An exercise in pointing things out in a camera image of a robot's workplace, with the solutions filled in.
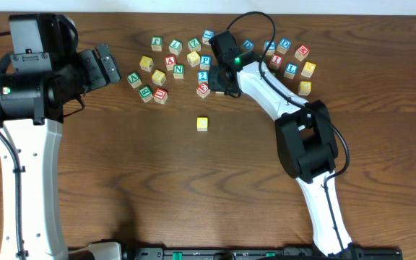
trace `white wall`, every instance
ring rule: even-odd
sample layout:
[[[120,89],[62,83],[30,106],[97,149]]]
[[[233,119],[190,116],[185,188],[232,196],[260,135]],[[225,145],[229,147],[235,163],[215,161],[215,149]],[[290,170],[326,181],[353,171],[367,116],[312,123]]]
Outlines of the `white wall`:
[[[0,0],[0,11],[416,15],[416,0]]]

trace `wood grain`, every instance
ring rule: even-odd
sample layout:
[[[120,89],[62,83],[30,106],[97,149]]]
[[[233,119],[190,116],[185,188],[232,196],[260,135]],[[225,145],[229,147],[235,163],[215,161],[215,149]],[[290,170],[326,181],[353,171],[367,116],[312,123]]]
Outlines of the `wood grain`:
[[[167,74],[165,105],[144,104],[126,80],[90,93],[86,110],[66,119],[58,160],[61,221],[69,246],[102,238],[169,247],[274,247],[312,243],[312,226],[297,183],[284,173],[274,125],[248,96],[234,100],[196,94],[196,72],[186,60],[187,40],[204,29],[221,32],[235,15],[68,14],[79,50],[107,43],[123,75],[142,55],[166,71],[172,39],[183,41],[184,80]],[[9,14],[0,13],[0,31]],[[337,179],[344,223],[364,246],[400,247],[416,259],[416,17],[274,15],[285,64],[306,44],[317,64],[309,100],[323,100],[352,155]],[[231,31],[260,52],[272,29],[246,17]],[[150,39],[163,36],[162,53]],[[0,57],[12,51],[0,38]],[[201,54],[211,54],[205,45]],[[77,108],[67,104],[66,111]],[[196,117],[209,131],[196,131]],[[2,232],[0,168],[0,242]]]

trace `wooden table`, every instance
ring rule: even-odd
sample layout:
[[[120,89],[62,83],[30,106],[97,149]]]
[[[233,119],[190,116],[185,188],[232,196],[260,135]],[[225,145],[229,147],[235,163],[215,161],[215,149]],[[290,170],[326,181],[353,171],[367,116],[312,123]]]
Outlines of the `wooden table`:
[[[0,31],[9,14],[0,13]],[[166,72],[168,44],[183,41],[185,79],[167,73],[165,105],[143,103],[126,79],[91,92],[85,111],[65,120],[58,159],[61,221],[69,246],[102,238],[168,247],[280,247],[312,243],[308,210],[295,180],[277,159],[274,124],[249,97],[196,94],[187,40],[221,32],[236,15],[69,14],[78,50],[107,43],[122,75],[143,55]],[[317,64],[310,101],[323,100],[350,146],[351,166],[337,178],[344,223],[363,246],[400,247],[416,259],[416,17],[274,15],[277,41],[286,37],[285,64],[305,43]],[[247,17],[232,33],[261,52],[271,37],[263,17]],[[150,39],[163,36],[163,52]],[[12,51],[0,38],[0,58]],[[212,54],[202,46],[201,54]],[[74,103],[65,106],[70,112]],[[196,117],[209,117],[197,132]],[[343,156],[337,160],[342,166]],[[0,242],[2,233],[0,167]]]

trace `letter on block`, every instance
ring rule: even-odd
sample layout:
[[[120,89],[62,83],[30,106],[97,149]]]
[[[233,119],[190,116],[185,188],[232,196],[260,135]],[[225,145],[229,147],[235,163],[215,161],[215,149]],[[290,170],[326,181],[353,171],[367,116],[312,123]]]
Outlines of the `letter on block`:
[[[208,96],[208,94],[211,92],[211,90],[208,87],[207,83],[201,83],[199,85],[199,87],[197,87],[196,89],[196,93],[201,97],[201,98],[205,98],[206,96]]]
[[[311,82],[300,82],[298,95],[309,95],[311,93]]]
[[[247,52],[247,51],[252,51],[253,47],[254,47],[254,43],[252,43],[251,40],[246,39],[242,43],[242,46],[240,48],[242,49],[242,51]]]
[[[200,64],[200,55],[196,51],[192,51],[187,54],[187,61],[192,67],[195,67]]]
[[[133,88],[142,85],[141,77],[139,77],[137,72],[133,72],[130,75],[128,75],[128,82],[129,84],[131,84]]]
[[[142,70],[145,70],[146,72],[151,72],[153,67],[153,59],[147,56],[143,56],[141,58],[141,62],[139,62],[139,65],[141,65]]]
[[[196,130],[197,131],[208,131],[208,118],[196,118]]]
[[[267,46],[269,45],[269,41],[270,41],[270,40],[267,40],[267,41],[264,43],[264,50],[263,50],[263,51],[265,51],[265,50],[266,50]],[[273,42],[273,43],[271,44],[271,47],[269,47],[269,50],[267,50],[266,55],[267,55],[267,56],[271,56],[272,54],[274,54],[274,52],[275,52],[275,43]]]
[[[207,44],[209,45],[209,39],[213,38],[213,36],[215,36],[215,32],[210,31],[210,30],[205,30],[203,32],[203,36],[201,37],[201,41],[203,42],[203,44]]]
[[[165,57],[165,64],[166,64],[166,70],[172,71],[174,65],[176,65],[176,57],[174,55]]]
[[[295,57],[300,60],[303,61],[303,59],[306,59],[306,57],[309,55],[309,49],[308,47],[301,45],[295,53]]]
[[[201,51],[202,50],[202,44],[200,43],[199,39],[192,38],[188,42],[188,49],[191,51]]]
[[[280,67],[280,64],[282,63],[283,58],[273,54],[271,58],[271,62],[269,63],[269,68],[278,70]]]
[[[152,75],[152,81],[159,86],[163,86],[163,83],[166,81],[165,73],[159,71],[158,69]]]
[[[211,65],[211,56],[202,55],[200,58],[200,69],[209,70]]]
[[[284,76],[288,79],[293,79],[298,71],[298,66],[294,64],[288,64],[287,68],[285,69]]]
[[[182,64],[174,65],[173,76],[175,79],[183,79],[184,78],[184,65]]]
[[[314,63],[307,61],[304,64],[304,68],[303,68],[303,71],[301,72],[301,75],[303,75],[304,77],[311,77],[315,69],[316,69],[316,65]]]
[[[160,36],[152,37],[151,46],[153,51],[163,51],[163,38]]]
[[[199,71],[199,85],[202,83],[208,84],[208,71]]]
[[[155,94],[153,95],[153,100],[155,100],[155,102],[158,102],[164,105],[167,99],[168,99],[168,93],[166,92],[166,90],[157,88],[157,90],[155,91]]]
[[[279,47],[277,47],[277,51],[282,54],[286,54],[291,45],[291,41],[286,38],[282,38],[279,42]]]
[[[153,99],[152,89],[149,86],[145,86],[139,90],[139,95],[141,99],[147,103]]]
[[[170,43],[170,52],[174,53],[175,55],[179,55],[182,51],[182,42],[179,40],[173,40]]]

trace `toy block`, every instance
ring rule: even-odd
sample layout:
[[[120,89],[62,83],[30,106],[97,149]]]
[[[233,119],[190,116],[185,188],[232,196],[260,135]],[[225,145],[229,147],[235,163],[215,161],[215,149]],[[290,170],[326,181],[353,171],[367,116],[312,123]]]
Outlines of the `toy block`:
[[[201,98],[205,98],[206,96],[208,96],[208,94],[211,92],[211,90],[208,87],[207,83],[201,83],[199,85],[199,87],[197,87],[196,89],[196,93],[201,97]]]
[[[199,85],[202,83],[208,84],[208,71],[199,71]]]
[[[215,32],[210,31],[210,30],[205,30],[203,32],[203,36],[201,37],[201,41],[203,42],[203,44],[209,45],[209,39],[213,38],[213,36],[215,36]]]
[[[131,84],[133,88],[136,88],[140,85],[142,85],[141,77],[137,74],[137,72],[133,72],[130,75],[128,75],[128,82]]]
[[[163,51],[163,38],[160,36],[152,37],[151,46],[153,51]]]
[[[303,68],[303,71],[301,72],[301,75],[303,75],[304,77],[311,77],[315,69],[316,69],[316,65],[314,63],[307,61],[304,64],[304,68]]]
[[[153,59],[150,57],[143,56],[141,58],[141,62],[139,62],[139,65],[141,65],[142,70],[145,70],[146,72],[151,72],[153,67]]]
[[[211,65],[211,56],[202,55],[200,58],[200,69],[209,70]]]
[[[295,57],[300,60],[303,61],[303,59],[306,59],[306,57],[309,55],[309,49],[308,47],[301,45],[295,53]]]
[[[202,118],[202,117],[196,118],[196,130],[208,131],[208,118]]]
[[[281,54],[286,54],[291,45],[291,41],[286,38],[282,38],[279,42],[279,46],[277,47],[277,51]]]
[[[298,71],[298,66],[294,64],[288,64],[287,68],[285,69],[285,74],[283,74],[286,78],[293,79]]]
[[[311,93],[311,82],[300,82],[298,95],[309,95]]]
[[[242,46],[240,47],[242,49],[242,51],[252,51],[254,47],[254,43],[251,42],[251,40],[246,39],[243,43]]]
[[[182,42],[179,40],[173,40],[170,43],[170,52],[174,53],[175,55],[179,55],[182,51]]]
[[[157,88],[157,90],[155,90],[155,94],[153,95],[153,100],[155,100],[155,102],[164,105],[167,99],[168,93],[166,92],[166,90],[162,90],[160,88]]]
[[[152,89],[149,86],[145,86],[139,90],[139,95],[141,99],[147,103],[153,99]]]
[[[166,70],[172,71],[174,65],[176,65],[176,56],[171,55],[165,57],[165,64],[166,64]]]
[[[264,43],[264,50],[263,51],[266,50],[266,48],[267,48],[268,45],[269,45],[269,40],[267,40]],[[267,50],[267,52],[266,52],[266,55],[267,56],[271,56],[272,54],[274,54],[274,52],[275,52],[275,42],[272,42],[271,47],[269,47],[269,50]]]
[[[196,51],[192,51],[187,54],[187,61],[192,67],[195,67],[200,64],[200,55]]]
[[[165,73],[159,71],[158,69],[152,75],[152,81],[159,86],[163,86],[163,83],[166,81]]]
[[[202,44],[200,43],[199,39],[192,38],[188,40],[188,49],[191,51],[201,51],[202,50]]]
[[[173,76],[175,79],[183,79],[184,78],[184,65],[182,64],[174,65]]]
[[[280,64],[282,63],[283,58],[273,54],[271,58],[271,62],[269,63],[269,68],[278,70],[280,67]]]

